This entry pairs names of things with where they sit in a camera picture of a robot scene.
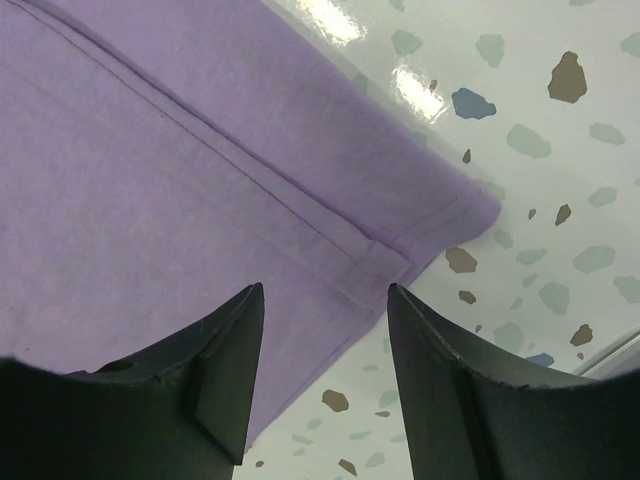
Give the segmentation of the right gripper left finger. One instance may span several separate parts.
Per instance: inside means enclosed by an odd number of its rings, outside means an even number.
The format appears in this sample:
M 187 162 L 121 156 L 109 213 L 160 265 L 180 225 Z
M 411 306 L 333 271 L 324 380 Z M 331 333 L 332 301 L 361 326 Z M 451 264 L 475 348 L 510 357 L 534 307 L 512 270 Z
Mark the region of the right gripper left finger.
M 253 284 L 95 372 L 1 362 L 5 479 L 229 479 L 241 464 L 264 321 Z

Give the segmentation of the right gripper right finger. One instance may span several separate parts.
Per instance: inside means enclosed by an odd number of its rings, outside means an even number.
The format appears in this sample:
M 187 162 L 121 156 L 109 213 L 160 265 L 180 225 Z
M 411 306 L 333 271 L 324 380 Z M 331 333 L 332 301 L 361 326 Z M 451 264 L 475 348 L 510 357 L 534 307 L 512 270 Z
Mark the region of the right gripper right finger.
M 417 479 L 635 479 L 639 375 L 553 370 L 452 323 L 400 285 L 388 326 Z

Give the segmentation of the purple t shirt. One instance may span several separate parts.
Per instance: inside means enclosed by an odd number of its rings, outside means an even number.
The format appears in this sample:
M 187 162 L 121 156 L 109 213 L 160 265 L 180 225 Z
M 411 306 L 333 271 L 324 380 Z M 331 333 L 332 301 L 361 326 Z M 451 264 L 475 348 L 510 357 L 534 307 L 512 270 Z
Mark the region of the purple t shirt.
M 1 5 L 1 351 L 97 368 L 261 283 L 257 437 L 498 201 L 259 1 Z

